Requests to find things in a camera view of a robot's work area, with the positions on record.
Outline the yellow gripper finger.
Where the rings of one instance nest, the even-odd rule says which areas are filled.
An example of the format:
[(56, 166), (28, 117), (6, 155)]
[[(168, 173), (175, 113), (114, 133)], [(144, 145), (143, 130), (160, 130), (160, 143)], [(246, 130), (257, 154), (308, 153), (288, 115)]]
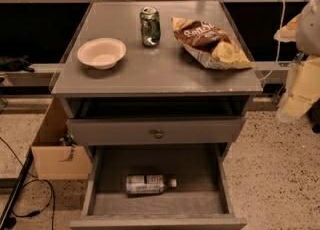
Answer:
[(320, 99), (320, 58), (309, 56), (301, 63), (292, 63), (285, 88), (276, 117), (290, 123), (300, 119)]
[(279, 42), (295, 42), (297, 24), (300, 15), (296, 15), (285, 26), (281, 27), (274, 35), (274, 39)]

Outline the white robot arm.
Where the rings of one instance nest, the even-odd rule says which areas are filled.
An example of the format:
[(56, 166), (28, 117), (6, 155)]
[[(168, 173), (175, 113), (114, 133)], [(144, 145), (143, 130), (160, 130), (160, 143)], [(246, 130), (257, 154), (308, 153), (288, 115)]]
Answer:
[(295, 42), (307, 59), (289, 66), (286, 91), (276, 117), (289, 123), (300, 119), (320, 99), (320, 0), (310, 0), (300, 14), (274, 35), (280, 42)]

